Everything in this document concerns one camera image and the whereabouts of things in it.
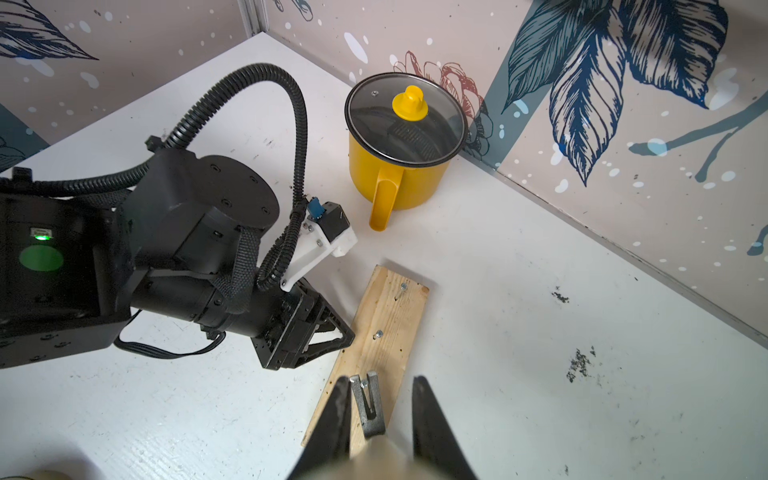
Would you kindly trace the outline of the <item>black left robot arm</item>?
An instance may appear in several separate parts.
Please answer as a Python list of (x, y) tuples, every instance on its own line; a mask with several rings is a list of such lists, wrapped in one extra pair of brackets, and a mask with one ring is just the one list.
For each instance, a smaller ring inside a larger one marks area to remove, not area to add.
[[(226, 156), (196, 156), (192, 140), (236, 94), (280, 86), (295, 121), (288, 225), (268, 183)], [(320, 261), (355, 243), (343, 208), (304, 192), (308, 119), (284, 69), (242, 67), (214, 85), (151, 157), (91, 178), (37, 181), (16, 167), (1, 181), (1, 364), (5, 368), (110, 346), (149, 358), (174, 353), (126, 341), (141, 312), (197, 324), (208, 348), (249, 338), (261, 365), (296, 368), (349, 347), (353, 330), (306, 279)]]

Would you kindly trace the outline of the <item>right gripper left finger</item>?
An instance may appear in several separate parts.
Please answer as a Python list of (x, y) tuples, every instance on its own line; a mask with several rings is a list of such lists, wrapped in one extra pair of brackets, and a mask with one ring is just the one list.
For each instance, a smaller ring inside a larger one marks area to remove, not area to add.
[(348, 460), (351, 434), (350, 381), (334, 384), (315, 428), (288, 479), (305, 479), (331, 464)]

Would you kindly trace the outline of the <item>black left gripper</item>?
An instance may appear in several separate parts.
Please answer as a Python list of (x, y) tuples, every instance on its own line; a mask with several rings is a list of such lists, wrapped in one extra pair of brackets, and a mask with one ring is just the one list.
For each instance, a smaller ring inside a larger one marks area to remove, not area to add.
[(249, 313), (256, 322), (251, 341), (268, 370), (300, 367), (350, 347), (355, 339), (349, 324), (304, 278), (289, 292), (255, 291)]

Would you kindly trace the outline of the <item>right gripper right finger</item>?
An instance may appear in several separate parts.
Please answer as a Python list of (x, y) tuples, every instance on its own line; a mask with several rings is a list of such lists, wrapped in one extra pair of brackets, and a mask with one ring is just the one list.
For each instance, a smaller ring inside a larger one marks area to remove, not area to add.
[(477, 480), (425, 376), (413, 380), (411, 412), (414, 458), (449, 479)]

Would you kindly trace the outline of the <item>wooden handled claw hammer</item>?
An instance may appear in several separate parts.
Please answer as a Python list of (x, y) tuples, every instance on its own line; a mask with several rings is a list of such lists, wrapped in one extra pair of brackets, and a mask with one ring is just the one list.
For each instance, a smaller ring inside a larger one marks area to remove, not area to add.
[(338, 461), (305, 479), (449, 479), (404, 454), (386, 436), (379, 377), (370, 371), (363, 389), (359, 376), (348, 377), (351, 390), (351, 434), (348, 460)]

